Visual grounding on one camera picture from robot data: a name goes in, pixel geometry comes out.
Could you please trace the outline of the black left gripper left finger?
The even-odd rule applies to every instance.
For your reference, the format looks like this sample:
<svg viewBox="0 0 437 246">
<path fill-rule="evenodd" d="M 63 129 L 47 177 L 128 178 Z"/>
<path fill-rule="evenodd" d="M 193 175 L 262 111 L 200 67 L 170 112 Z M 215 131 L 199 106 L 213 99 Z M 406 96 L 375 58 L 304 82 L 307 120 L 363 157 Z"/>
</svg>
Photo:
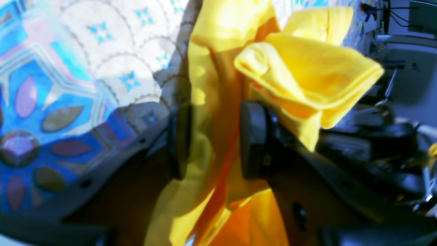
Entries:
<svg viewBox="0 0 437 246">
<path fill-rule="evenodd" d="M 18 214 L 1 214 L 2 246 L 142 245 L 163 189 L 183 180 L 193 108 L 183 104 L 57 198 Z"/>
</svg>

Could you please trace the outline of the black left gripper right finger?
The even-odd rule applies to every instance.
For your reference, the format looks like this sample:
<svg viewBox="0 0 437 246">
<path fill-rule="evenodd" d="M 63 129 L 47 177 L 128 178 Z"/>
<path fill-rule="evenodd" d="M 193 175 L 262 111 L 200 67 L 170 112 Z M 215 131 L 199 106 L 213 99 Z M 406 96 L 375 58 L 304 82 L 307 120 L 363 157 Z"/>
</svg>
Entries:
<svg viewBox="0 0 437 246">
<path fill-rule="evenodd" d="M 240 106 L 242 174 L 264 179 L 290 246 L 435 246 L 436 166 L 407 123 L 323 130 L 308 150 L 272 107 Z"/>
</svg>

